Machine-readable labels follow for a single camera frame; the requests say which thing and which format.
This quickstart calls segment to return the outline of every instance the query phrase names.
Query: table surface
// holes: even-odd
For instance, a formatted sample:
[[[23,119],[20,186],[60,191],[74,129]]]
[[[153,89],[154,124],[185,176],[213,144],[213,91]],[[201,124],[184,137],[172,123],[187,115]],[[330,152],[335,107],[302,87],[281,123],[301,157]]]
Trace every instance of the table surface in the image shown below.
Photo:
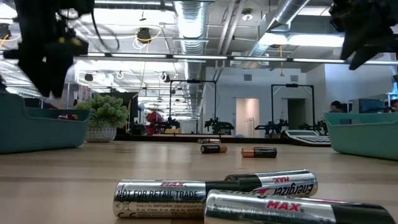
[[[293,169],[315,173],[315,198],[380,204],[398,220],[398,162],[289,145],[274,145],[277,159],[242,159],[245,145],[226,145],[226,154],[201,154],[195,143],[111,142],[1,155],[1,223],[183,224],[187,221],[117,219],[112,201],[118,180],[223,180],[228,174]]]

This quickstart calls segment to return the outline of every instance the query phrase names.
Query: white device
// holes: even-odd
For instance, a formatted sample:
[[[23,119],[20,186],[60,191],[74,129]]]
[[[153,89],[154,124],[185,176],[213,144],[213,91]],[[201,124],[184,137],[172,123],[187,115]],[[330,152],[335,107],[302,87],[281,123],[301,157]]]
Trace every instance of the white device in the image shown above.
[[[286,130],[285,135],[297,144],[304,144],[307,146],[330,146],[329,136],[320,136],[315,131]]]

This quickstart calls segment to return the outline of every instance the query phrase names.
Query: doorway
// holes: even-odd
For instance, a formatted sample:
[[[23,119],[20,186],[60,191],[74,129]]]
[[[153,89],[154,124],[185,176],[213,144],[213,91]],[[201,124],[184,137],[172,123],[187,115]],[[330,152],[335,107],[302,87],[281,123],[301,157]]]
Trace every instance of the doorway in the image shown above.
[[[297,130],[306,122],[305,99],[287,99],[287,117],[291,130]]]
[[[258,138],[259,131],[254,128],[260,122],[260,102],[255,98],[236,99],[236,135],[245,138]]]

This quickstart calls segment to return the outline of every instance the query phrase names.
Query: battery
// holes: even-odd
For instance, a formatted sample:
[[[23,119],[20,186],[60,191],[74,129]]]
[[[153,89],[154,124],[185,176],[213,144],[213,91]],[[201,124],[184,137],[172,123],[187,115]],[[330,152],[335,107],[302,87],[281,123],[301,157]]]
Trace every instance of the battery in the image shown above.
[[[243,147],[241,150],[243,158],[276,158],[277,149],[275,147]]]
[[[114,192],[113,213],[121,218],[203,218],[211,189],[240,186],[237,181],[123,179]]]
[[[221,144],[220,139],[198,139],[200,144]]]
[[[226,153],[227,147],[226,146],[220,146],[220,145],[202,145],[200,147],[200,151],[203,154]]]
[[[205,223],[395,224],[379,205],[211,190]]]
[[[243,192],[265,195],[309,197],[318,191],[317,178],[309,170],[233,174],[227,175],[225,180],[238,181]]]

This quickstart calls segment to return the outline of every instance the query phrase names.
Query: teal plastic bin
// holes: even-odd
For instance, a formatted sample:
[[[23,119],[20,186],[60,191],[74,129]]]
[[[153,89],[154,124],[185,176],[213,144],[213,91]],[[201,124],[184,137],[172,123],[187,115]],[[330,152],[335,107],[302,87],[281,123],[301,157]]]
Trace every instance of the teal plastic bin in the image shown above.
[[[325,113],[333,150],[398,161],[398,113]]]
[[[76,121],[60,115],[77,115]],[[24,99],[0,92],[0,154],[78,147],[88,129],[88,110],[42,110]]]

